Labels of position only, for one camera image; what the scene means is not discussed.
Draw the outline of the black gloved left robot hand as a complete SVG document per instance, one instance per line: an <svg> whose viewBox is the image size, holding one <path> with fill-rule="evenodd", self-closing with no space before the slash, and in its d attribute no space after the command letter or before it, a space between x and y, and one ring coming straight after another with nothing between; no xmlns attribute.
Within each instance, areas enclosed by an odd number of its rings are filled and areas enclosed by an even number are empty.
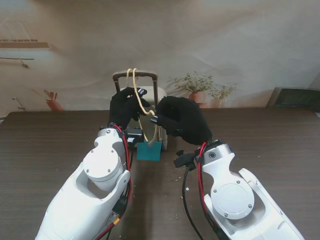
<svg viewBox="0 0 320 240"><path fill-rule="evenodd" d="M110 101L109 123L125 130L131 119L138 121L140 115L146 116L140 107L133 87L117 92Z"/></svg>

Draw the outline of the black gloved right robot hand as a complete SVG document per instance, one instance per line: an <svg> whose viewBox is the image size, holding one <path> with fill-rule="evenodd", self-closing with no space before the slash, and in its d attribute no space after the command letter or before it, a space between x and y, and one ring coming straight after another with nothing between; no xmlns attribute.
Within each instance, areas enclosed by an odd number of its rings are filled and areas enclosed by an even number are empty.
<svg viewBox="0 0 320 240"><path fill-rule="evenodd" d="M202 145L213 139L199 105L185 97L165 96L156 106L151 122L173 137L181 137L192 145Z"/></svg>

